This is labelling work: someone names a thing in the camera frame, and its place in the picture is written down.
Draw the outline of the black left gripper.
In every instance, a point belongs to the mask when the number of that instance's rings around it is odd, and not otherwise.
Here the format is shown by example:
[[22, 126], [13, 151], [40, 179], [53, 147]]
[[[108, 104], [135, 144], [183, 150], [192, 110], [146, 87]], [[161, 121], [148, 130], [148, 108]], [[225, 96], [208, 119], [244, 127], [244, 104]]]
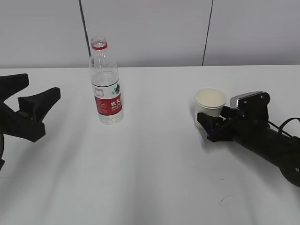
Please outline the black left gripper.
[[53, 87], [36, 95], [19, 97], [19, 112], [13, 111], [4, 101], [29, 86], [28, 74], [0, 77], [0, 168], [5, 160], [4, 135], [36, 142], [45, 135], [43, 119], [60, 100], [60, 88]]

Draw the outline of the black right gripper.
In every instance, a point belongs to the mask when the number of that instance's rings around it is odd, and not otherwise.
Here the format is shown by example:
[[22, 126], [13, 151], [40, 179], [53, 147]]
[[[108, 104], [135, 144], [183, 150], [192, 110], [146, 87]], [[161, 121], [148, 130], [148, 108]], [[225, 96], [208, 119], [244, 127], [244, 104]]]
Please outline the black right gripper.
[[208, 116], [202, 112], [197, 114], [197, 121], [212, 142], [237, 143], [272, 143], [273, 130], [268, 122], [254, 120], [239, 110], [224, 106], [221, 117]]

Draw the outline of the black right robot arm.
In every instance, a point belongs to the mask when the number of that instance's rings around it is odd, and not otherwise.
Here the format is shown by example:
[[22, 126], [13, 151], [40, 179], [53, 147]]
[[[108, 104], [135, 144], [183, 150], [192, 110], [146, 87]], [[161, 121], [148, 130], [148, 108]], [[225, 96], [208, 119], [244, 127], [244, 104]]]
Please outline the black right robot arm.
[[300, 139], [277, 130], [262, 117], [225, 107], [219, 117], [199, 112], [197, 121], [211, 142], [235, 142], [274, 166], [293, 185], [300, 185]]

